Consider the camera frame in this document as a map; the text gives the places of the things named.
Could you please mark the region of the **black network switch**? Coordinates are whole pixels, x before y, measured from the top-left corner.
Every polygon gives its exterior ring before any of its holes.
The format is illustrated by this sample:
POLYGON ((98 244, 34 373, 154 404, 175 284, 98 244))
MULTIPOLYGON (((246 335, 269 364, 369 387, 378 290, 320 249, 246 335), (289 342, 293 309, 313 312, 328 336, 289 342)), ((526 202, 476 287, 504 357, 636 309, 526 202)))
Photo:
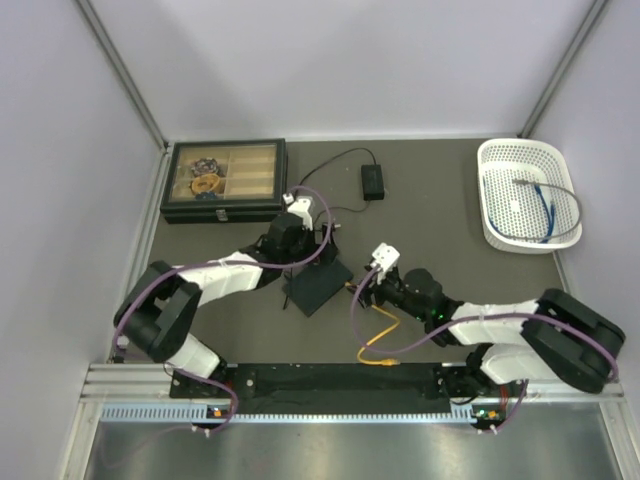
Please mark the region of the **black network switch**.
POLYGON ((309 265, 296 275, 287 274, 283 309, 293 303, 311 317, 352 279, 353 273, 338 259, 331 264, 309 265))

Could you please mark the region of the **black power adapter with cord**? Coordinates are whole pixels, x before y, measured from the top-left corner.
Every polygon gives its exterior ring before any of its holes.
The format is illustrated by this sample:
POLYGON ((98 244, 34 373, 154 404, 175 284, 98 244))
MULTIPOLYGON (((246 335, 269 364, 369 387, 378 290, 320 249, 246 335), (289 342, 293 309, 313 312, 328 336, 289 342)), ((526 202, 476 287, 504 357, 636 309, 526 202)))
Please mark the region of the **black power adapter with cord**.
POLYGON ((376 155, 368 148, 350 148, 328 158, 304 175, 299 181, 299 185, 304 185, 315 173, 329 166, 331 163, 355 152, 365 152, 371 159, 370 164, 365 164, 360 167, 360 183, 364 206, 360 209, 333 207, 333 210, 341 210, 350 213, 363 213, 369 208, 372 201, 381 201, 385 198, 386 194, 382 167, 379 164, 376 155))

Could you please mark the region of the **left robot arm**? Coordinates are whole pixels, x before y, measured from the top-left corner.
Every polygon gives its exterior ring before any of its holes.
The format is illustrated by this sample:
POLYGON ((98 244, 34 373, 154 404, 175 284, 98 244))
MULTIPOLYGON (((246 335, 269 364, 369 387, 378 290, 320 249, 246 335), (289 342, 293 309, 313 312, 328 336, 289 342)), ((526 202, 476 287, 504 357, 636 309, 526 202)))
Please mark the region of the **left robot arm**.
POLYGON ((192 377, 205 396, 226 387, 225 361, 191 333, 197 310, 232 294, 261 289, 283 272, 324 263, 333 226, 316 238, 313 220, 282 213, 254 243, 226 257, 195 265, 150 264, 116 311, 115 337, 125 337, 152 362, 192 377))

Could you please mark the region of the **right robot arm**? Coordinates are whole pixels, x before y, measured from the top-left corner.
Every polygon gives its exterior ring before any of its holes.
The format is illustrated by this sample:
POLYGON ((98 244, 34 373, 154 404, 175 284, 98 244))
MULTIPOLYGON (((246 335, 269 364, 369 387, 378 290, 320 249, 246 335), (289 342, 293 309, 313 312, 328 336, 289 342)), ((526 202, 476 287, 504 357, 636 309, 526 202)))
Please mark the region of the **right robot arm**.
POLYGON ((517 380, 559 380, 599 394, 618 376, 624 331, 561 289, 520 303, 481 305, 447 296, 423 268, 401 276, 397 268, 371 266, 353 294, 358 305, 391 304, 418 320, 426 341, 473 347, 466 380, 481 396, 517 380))

